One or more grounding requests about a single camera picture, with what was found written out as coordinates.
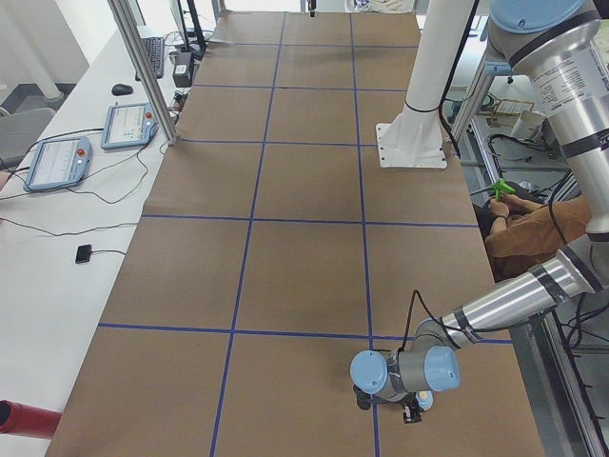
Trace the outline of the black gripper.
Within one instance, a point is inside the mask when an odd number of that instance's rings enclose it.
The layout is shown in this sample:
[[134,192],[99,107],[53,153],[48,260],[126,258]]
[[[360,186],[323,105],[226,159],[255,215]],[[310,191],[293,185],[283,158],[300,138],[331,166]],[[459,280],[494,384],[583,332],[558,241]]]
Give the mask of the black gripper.
[[405,424],[417,424],[422,420],[422,410],[416,393],[406,393],[399,404],[403,406],[403,422]]

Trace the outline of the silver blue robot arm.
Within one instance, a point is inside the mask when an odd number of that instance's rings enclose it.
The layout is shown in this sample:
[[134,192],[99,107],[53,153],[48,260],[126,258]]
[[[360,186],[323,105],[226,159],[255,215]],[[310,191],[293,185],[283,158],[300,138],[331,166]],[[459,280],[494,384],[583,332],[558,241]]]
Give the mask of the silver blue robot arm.
[[359,408],[398,404],[420,421],[437,392],[456,388],[456,351],[582,293],[608,287],[608,70],[593,39],[591,1],[495,1],[488,48],[529,78],[580,195],[539,204],[491,200],[484,243],[495,290],[407,328],[391,351],[365,350],[350,375]]

